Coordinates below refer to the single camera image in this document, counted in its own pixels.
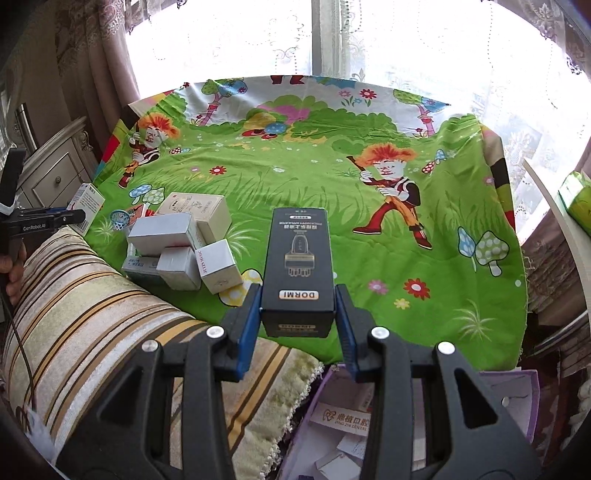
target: metal bolt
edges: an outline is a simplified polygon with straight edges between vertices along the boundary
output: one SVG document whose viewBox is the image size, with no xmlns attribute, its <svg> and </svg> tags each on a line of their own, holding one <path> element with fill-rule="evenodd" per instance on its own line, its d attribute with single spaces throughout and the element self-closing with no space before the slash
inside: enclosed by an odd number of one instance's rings
<svg viewBox="0 0 591 480">
<path fill-rule="evenodd" d="M 158 349 L 158 342 L 156 340 L 146 340 L 142 343 L 142 350 L 144 352 L 155 352 Z"/>
<path fill-rule="evenodd" d="M 371 336 L 378 340 L 384 340 L 390 336 L 390 331 L 384 327 L 374 327 L 371 329 Z"/>
<path fill-rule="evenodd" d="M 454 347 L 453 343 L 451 342 L 441 342 L 439 345 L 437 345 L 437 350 L 443 353 L 443 355 L 451 355 L 456 351 L 456 347 Z"/>
<path fill-rule="evenodd" d="M 213 327 L 208 328 L 206 333 L 209 338 L 220 338 L 224 334 L 224 331 L 223 327 L 215 325 Z"/>
</svg>

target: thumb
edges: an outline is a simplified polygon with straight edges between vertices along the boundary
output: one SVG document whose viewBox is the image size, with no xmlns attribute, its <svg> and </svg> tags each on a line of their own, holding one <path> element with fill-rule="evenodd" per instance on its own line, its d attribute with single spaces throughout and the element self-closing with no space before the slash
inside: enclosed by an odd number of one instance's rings
<svg viewBox="0 0 591 480">
<path fill-rule="evenodd" d="M 0 255 L 0 273 L 8 273 L 12 268 L 12 259 L 7 255 Z"/>
</svg>

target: white drawer cabinet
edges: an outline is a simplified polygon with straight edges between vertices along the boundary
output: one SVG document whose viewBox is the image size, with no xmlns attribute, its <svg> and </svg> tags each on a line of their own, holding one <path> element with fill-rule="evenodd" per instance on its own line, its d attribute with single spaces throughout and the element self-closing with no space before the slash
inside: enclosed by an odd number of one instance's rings
<svg viewBox="0 0 591 480">
<path fill-rule="evenodd" d="M 18 186 L 20 206 L 65 207 L 78 187 L 91 181 L 98 162 L 84 121 L 73 121 L 25 161 Z"/>
</svg>

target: striped pillow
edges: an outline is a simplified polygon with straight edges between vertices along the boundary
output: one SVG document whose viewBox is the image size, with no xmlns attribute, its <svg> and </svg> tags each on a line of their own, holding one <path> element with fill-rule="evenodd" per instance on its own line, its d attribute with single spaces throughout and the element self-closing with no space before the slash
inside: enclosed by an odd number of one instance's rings
<svg viewBox="0 0 591 480">
<path fill-rule="evenodd" d="M 37 413 L 58 451 L 100 386 L 138 344 L 148 338 L 162 344 L 188 341 L 207 327 L 122 277 L 70 228 L 28 259 L 15 322 L 34 374 Z M 12 331 L 2 364 L 12 408 L 29 404 L 27 370 Z M 223 384 L 238 479 L 269 470 L 293 411 L 321 370 L 306 353 L 258 339 L 245 379 Z M 182 379 L 177 379 L 171 463 L 178 467 L 181 397 Z"/>
</svg>

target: green bedsheet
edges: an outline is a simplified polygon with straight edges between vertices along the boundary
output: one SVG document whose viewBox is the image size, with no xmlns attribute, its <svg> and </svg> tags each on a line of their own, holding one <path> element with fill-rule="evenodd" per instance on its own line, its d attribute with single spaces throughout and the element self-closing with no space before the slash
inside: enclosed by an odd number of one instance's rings
<svg viewBox="0 0 591 480">
<path fill-rule="evenodd" d="M 485 161 L 491 135 L 453 106 L 352 80 L 185 84 L 131 129 L 118 125 L 119 145 L 95 180 L 105 204 L 86 240 L 120 269 L 127 243 L 113 210 L 156 210 L 162 188 L 222 194 L 238 267 L 259 281 L 273 208 L 323 207 L 335 283 L 377 324 L 424 345 L 449 340 L 477 368 L 510 369 L 527 293 L 504 159 Z M 243 294 L 152 293 L 208 322 Z M 335 327 L 326 339 L 277 340 L 341 358 Z"/>
</svg>

